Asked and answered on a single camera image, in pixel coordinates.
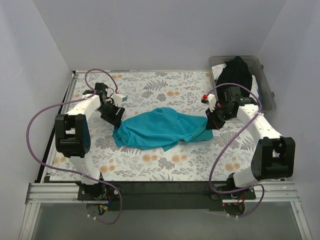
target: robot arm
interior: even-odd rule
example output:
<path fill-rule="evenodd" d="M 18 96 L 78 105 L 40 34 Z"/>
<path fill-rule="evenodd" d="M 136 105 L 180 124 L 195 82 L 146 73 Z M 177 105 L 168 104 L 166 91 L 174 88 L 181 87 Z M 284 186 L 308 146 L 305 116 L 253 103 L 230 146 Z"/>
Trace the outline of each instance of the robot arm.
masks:
<path fill-rule="evenodd" d="M 119 105 L 126 101 L 127 97 L 119 93 L 108 97 L 108 86 L 104 83 L 96 83 L 94 89 L 96 94 L 93 97 L 79 102 L 66 114 L 58 114 L 55 117 L 55 147 L 58 152 L 70 159 L 77 171 L 99 179 L 99 170 L 91 160 L 85 158 L 91 146 L 87 120 L 98 110 L 103 120 L 117 128 L 120 127 L 125 109 Z M 83 97 L 87 98 L 92 94 L 93 91 L 87 90 L 83 93 Z M 70 130 L 74 130 L 74 133 L 67 133 Z M 83 177 L 81 182 L 86 185 L 96 183 L 86 177 Z"/>
<path fill-rule="evenodd" d="M 225 96 L 227 104 L 224 106 L 211 94 L 201 100 L 209 103 L 206 110 L 206 129 L 219 130 L 226 120 L 235 117 L 247 124 L 257 114 L 257 103 L 251 97 L 243 97 L 238 86 L 229 87 Z M 228 188 L 232 190 L 265 180 L 291 177 L 294 169 L 295 141 L 291 137 L 283 137 L 261 113 L 247 129 L 256 143 L 251 166 L 232 173 L 227 180 Z"/>

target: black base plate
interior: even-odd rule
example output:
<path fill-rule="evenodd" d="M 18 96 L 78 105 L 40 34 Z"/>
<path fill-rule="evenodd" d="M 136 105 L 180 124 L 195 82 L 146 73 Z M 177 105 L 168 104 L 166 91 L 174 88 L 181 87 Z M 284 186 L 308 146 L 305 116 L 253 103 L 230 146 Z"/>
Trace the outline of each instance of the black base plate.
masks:
<path fill-rule="evenodd" d="M 122 193 L 124 210 L 178 210 L 178 209 L 209 209 L 223 211 L 224 199 L 232 199 L 228 195 L 212 194 L 207 181 L 110 181 Z M 214 187 L 225 185 L 224 181 L 212 182 Z M 246 199 L 256 198 L 254 192 L 246 192 Z M 79 201 L 101 201 L 83 192 L 80 186 Z M 118 211 L 120 201 L 113 200 L 108 211 Z"/>

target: black cloth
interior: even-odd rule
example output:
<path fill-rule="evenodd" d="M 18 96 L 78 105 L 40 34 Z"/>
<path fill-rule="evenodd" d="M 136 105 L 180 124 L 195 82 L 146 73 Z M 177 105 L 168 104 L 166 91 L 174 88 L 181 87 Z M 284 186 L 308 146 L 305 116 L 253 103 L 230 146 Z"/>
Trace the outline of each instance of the black cloth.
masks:
<path fill-rule="evenodd" d="M 236 56 L 233 60 L 225 62 L 226 67 L 220 74 L 216 85 L 233 83 L 251 90 L 252 75 L 249 71 L 248 65 L 242 60 L 240 56 Z M 226 103 L 225 90 L 231 86 L 221 86 L 216 89 L 218 100 L 220 103 Z M 244 97 L 249 97 L 250 93 L 241 88 L 241 94 Z"/>

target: cable connector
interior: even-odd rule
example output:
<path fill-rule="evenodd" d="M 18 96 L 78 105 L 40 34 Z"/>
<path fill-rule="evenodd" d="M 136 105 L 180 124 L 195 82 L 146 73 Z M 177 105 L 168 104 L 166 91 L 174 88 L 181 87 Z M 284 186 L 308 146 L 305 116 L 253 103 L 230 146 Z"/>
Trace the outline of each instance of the cable connector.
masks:
<path fill-rule="evenodd" d="M 208 103 L 208 96 L 205 94 L 205 95 L 203 95 L 203 97 L 201 98 L 201 102 L 203 103 L 203 104 L 207 104 Z"/>

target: table surface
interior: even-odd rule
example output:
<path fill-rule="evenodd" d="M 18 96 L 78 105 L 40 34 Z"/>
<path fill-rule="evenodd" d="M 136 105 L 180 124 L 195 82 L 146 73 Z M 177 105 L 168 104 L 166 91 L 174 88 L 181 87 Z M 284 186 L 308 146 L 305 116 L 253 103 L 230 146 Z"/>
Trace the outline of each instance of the table surface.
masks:
<path fill-rule="evenodd" d="M 84 73 L 75 80 L 72 100 L 79 99 L 88 89 Z M 211 89 L 209 73 L 204 71 L 181 72 L 117 72 L 112 73 L 119 92 L 128 96 L 122 120 L 155 108 L 170 107 L 177 112 L 194 116 L 206 116 L 208 108 L 201 97 Z M 104 73 L 88 75 L 88 82 L 97 82 L 113 88 L 114 84 Z M 164 152 L 162 148 L 140 150 L 117 147 L 112 138 L 114 127 L 95 112 L 88 120 L 91 148 L 86 158 L 92 159 L 106 181 L 206 181 L 211 167 L 227 142 L 244 125 L 237 119 L 226 122 L 222 129 L 214 130 L 214 139 L 196 143 L 179 142 Z M 213 173 L 213 180 L 224 181 L 229 174 L 247 168 L 252 160 L 256 144 L 245 130 L 226 150 Z M 74 166 L 61 153 L 56 152 L 53 165 L 72 169 Z M 73 173 L 53 170 L 51 181 L 80 181 Z"/>

